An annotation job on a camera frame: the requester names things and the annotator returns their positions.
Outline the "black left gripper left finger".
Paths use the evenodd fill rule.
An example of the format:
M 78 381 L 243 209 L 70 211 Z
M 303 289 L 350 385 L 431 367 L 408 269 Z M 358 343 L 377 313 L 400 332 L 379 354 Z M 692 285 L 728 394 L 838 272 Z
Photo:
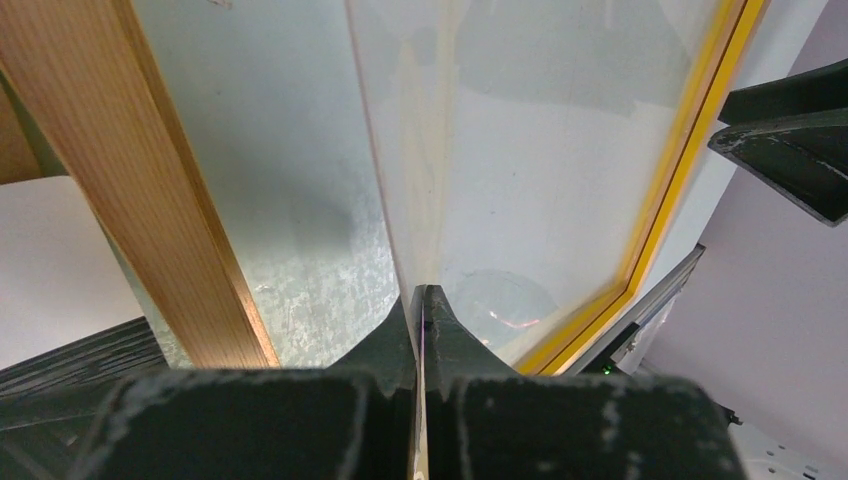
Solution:
M 401 304 L 316 369 L 170 369 L 106 397 L 73 479 L 404 479 L 414 362 Z

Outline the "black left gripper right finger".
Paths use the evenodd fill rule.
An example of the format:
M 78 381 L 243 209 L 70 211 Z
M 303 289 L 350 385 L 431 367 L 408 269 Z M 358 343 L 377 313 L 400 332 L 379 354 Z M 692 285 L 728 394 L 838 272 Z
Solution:
M 485 347 L 440 286 L 421 290 L 434 479 L 742 479 L 720 408 L 668 376 L 525 376 Z

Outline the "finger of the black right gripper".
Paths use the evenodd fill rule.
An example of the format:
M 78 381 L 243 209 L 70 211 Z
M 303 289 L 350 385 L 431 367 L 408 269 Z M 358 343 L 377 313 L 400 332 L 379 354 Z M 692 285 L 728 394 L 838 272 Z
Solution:
M 829 227 L 847 219 L 847 111 L 746 122 L 708 142 L 723 156 Z
M 847 107 L 847 60 L 731 91 L 718 115 L 726 125 Z

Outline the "clear acrylic sheet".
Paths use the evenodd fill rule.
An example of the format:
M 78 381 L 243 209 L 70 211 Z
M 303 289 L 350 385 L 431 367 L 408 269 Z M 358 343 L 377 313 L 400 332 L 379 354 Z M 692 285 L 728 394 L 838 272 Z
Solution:
M 752 1 L 349 1 L 417 363 L 423 292 L 556 375 L 635 294 L 691 129 Z

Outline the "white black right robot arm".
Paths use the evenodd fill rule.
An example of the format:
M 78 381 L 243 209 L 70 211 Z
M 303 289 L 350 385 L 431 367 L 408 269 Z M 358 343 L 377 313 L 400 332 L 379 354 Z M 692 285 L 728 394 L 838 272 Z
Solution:
M 736 173 L 709 227 L 714 390 L 760 475 L 847 475 L 847 230 Z

